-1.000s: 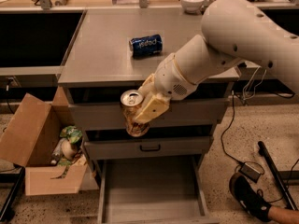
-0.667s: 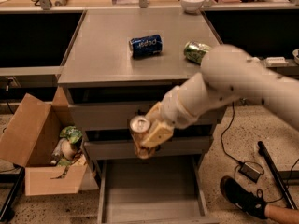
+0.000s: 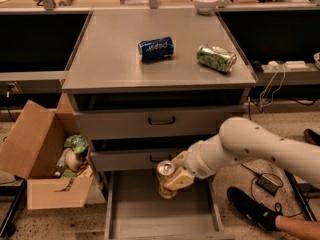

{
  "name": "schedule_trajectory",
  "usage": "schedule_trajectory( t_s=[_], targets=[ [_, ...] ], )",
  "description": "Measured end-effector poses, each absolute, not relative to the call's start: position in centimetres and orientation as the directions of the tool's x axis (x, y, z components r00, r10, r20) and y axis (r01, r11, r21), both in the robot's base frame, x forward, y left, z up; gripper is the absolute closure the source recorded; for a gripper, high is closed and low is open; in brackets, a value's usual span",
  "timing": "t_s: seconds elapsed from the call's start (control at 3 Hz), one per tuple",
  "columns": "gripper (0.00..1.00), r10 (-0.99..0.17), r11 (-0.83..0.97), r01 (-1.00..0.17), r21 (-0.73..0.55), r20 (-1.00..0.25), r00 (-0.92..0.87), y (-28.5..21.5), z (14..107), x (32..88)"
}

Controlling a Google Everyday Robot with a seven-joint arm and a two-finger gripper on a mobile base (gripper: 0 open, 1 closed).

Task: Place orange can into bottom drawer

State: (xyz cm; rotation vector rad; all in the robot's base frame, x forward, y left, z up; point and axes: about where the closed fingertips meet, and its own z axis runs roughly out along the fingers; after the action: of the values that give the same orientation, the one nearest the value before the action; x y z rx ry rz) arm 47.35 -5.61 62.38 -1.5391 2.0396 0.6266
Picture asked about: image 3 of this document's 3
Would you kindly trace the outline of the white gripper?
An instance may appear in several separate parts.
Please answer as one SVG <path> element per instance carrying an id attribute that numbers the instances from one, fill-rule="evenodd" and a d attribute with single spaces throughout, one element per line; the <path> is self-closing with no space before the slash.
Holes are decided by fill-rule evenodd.
<path id="1" fill-rule="evenodd" d="M 192 144 L 187 151 L 180 152 L 171 162 L 178 168 L 164 183 L 167 189 L 177 191 L 193 184 L 194 178 L 205 179 L 216 174 L 209 166 L 208 158 L 214 154 L 213 146 L 206 141 Z"/>

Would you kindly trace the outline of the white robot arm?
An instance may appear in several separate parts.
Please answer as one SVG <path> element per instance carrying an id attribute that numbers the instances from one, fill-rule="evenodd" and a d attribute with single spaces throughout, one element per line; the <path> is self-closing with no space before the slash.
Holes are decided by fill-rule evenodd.
<path id="1" fill-rule="evenodd" d="M 319 146 L 280 137 L 242 117 L 227 119 L 217 135 L 180 153 L 172 161 L 175 171 L 164 187 L 176 191 L 191 185 L 195 178 L 206 179 L 222 167 L 251 159 L 273 162 L 320 187 Z"/>

